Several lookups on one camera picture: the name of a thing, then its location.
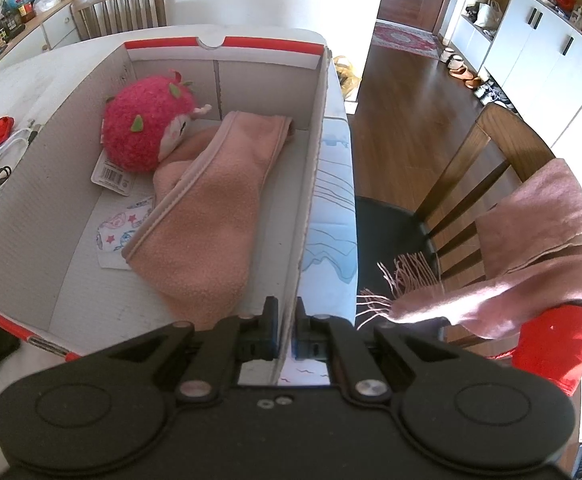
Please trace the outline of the white tall cabinet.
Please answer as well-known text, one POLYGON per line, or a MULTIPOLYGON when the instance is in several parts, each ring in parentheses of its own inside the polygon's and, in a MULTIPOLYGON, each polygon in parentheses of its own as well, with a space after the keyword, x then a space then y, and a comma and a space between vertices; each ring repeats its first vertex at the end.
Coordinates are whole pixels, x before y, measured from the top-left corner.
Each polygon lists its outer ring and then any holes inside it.
POLYGON ((459 0, 451 45, 549 146, 582 110, 582 0, 459 0))

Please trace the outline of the pink scarf on chair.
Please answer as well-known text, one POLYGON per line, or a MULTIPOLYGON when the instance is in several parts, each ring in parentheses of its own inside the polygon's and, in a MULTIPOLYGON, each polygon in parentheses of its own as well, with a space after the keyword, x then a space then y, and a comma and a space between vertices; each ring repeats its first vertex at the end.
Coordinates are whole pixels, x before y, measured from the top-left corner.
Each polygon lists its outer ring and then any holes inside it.
POLYGON ((446 318, 483 339, 515 335, 544 311, 582 300, 582 188, 554 158, 474 221, 482 281, 448 290, 420 254, 376 265, 387 296, 368 288, 357 304, 369 318, 418 323, 446 318))

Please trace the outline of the red cloth on chair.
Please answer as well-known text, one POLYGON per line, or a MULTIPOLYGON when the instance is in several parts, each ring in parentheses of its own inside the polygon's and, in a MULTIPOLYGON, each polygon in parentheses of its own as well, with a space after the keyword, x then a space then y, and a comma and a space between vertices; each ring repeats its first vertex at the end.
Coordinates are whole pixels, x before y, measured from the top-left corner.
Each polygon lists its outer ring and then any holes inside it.
POLYGON ((512 366, 573 396, 582 379, 582 307, 563 304, 525 322, 512 351, 512 366))

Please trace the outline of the pink fleece cloth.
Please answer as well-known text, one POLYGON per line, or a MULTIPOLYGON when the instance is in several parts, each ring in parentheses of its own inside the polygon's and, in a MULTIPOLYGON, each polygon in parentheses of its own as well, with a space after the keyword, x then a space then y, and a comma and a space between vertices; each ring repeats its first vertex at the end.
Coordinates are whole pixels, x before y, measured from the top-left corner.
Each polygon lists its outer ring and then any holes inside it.
POLYGON ((154 208, 122 255, 175 320, 209 330, 233 312, 249 281, 263 188, 292 133, 289 117, 231 112, 157 166, 154 208))

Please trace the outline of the far wooden chair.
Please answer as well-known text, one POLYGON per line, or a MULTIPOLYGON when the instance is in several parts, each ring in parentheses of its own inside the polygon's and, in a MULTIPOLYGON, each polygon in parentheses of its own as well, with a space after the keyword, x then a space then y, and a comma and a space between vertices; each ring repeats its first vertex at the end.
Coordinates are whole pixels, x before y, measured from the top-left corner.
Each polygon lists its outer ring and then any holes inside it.
POLYGON ((74 0, 70 14, 82 41, 167 25, 164 0, 74 0))

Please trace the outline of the wooden chair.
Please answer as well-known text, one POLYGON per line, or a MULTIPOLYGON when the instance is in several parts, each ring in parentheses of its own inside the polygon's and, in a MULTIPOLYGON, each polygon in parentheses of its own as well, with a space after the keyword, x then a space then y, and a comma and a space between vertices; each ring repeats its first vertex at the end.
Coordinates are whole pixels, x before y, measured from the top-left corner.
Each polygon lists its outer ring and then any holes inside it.
POLYGON ((82 41, 167 25, 164 0, 74 0, 70 14, 82 41))
POLYGON ((456 292, 483 281, 474 220, 553 156, 518 115, 489 104, 416 209, 356 197, 356 327, 384 323, 394 297, 415 286, 456 292))

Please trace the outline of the white red cardboard box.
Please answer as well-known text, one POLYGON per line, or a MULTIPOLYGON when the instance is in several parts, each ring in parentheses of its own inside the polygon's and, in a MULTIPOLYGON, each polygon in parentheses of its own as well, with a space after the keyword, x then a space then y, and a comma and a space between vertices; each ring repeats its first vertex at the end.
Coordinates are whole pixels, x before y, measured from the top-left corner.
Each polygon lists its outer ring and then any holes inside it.
POLYGON ((272 296, 288 336, 330 62, 320 42, 208 30, 99 38, 0 73, 0 115, 40 123, 0 191, 0 328, 69 360, 272 296), (191 84, 210 113, 120 195, 93 177, 105 107, 151 75, 191 84))

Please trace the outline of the near wooden chair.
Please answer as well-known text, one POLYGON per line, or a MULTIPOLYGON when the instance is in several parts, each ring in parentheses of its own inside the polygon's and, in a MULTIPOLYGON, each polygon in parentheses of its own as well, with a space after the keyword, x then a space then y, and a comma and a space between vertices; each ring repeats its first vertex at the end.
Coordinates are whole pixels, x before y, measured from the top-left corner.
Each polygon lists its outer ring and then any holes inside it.
POLYGON ((356 327, 384 323, 394 297, 415 286, 456 292, 483 281, 474 220, 553 156, 518 115, 489 104, 416 209, 356 197, 356 327))

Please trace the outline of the patterned small cloth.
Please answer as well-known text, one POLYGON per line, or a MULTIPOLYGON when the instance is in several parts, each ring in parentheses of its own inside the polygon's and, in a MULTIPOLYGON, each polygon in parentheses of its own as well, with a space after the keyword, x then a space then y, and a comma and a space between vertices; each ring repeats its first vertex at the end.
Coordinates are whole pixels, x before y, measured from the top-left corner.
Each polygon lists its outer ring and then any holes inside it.
POLYGON ((127 206, 98 226, 96 246, 101 269, 121 271, 130 269, 122 255, 123 249, 149 217, 153 208, 154 197, 150 196, 127 206))

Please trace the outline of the red doormat rug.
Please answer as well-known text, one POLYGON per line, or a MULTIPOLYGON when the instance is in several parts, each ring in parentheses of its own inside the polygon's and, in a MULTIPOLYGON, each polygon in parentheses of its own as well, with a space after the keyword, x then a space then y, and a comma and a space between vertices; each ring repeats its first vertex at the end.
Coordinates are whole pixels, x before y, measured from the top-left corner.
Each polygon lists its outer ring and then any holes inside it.
POLYGON ((413 53, 425 58, 438 58, 440 56, 440 42, 431 32, 382 20, 376 21, 371 44, 413 53))

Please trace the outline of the shoes on floor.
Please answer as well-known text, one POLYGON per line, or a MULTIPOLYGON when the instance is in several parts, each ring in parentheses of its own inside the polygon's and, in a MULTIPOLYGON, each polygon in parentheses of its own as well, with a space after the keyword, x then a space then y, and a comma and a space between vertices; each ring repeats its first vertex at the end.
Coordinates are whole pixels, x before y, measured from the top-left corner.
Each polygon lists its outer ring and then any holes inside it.
POLYGON ((481 77, 474 73, 466 64, 465 59, 453 48, 442 50, 440 62, 446 66, 448 75, 460 80, 467 89, 472 91, 482 105, 494 103, 507 108, 507 110, 515 109, 504 90, 491 76, 481 77))

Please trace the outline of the pink dragonfruit plush toy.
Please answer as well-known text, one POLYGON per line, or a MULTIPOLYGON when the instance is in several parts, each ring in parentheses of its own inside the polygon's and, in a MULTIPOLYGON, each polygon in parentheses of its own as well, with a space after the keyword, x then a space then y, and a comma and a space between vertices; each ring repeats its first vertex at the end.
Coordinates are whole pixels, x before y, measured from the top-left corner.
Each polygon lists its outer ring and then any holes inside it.
POLYGON ((106 102, 103 151, 125 171, 153 171, 184 142, 192 122, 211 110, 195 101, 180 73, 139 79, 106 102))

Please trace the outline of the white sideboard cabinet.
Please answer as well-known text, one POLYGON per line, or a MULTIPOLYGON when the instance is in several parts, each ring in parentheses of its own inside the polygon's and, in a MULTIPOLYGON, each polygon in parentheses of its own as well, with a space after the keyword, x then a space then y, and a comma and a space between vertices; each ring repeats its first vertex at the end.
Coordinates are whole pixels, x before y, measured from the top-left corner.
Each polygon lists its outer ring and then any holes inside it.
POLYGON ((0 53, 0 70, 52 50, 80 41, 70 4, 60 0, 49 11, 37 14, 25 24, 25 29, 0 53))

